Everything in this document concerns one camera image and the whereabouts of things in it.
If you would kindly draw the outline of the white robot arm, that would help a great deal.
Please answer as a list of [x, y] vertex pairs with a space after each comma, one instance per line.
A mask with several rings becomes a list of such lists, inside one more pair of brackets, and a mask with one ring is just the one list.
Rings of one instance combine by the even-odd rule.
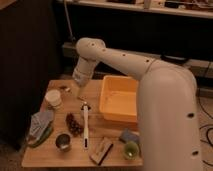
[[81, 38], [76, 50], [73, 78], [78, 88], [87, 85], [100, 62], [138, 81], [142, 171], [203, 171], [197, 83], [189, 69], [108, 48], [101, 39]]

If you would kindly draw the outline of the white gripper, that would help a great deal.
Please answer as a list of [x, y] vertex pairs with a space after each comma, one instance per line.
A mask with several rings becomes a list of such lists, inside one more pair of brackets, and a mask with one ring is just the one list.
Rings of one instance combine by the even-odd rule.
[[82, 57], [78, 59], [77, 65], [72, 74], [74, 81], [79, 86], [78, 98], [82, 96], [85, 86], [91, 80], [97, 64], [98, 62], [96, 60], [89, 60]]

